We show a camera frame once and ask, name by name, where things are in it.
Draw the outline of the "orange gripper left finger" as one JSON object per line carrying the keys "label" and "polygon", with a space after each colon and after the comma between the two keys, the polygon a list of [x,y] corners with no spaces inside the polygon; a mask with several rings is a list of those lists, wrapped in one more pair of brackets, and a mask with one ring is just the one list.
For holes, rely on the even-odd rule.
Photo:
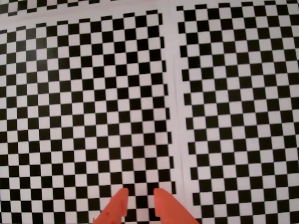
{"label": "orange gripper left finger", "polygon": [[93,219],[93,224],[121,224],[122,218],[127,215],[128,210],[127,188],[121,188],[109,201],[97,218]]}

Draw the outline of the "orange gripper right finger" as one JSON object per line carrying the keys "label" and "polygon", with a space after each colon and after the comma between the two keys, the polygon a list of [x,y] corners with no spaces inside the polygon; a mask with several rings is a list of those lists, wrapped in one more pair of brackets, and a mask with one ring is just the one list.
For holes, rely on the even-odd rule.
{"label": "orange gripper right finger", "polygon": [[199,224],[192,214],[169,192],[154,189],[155,215],[162,224]]}

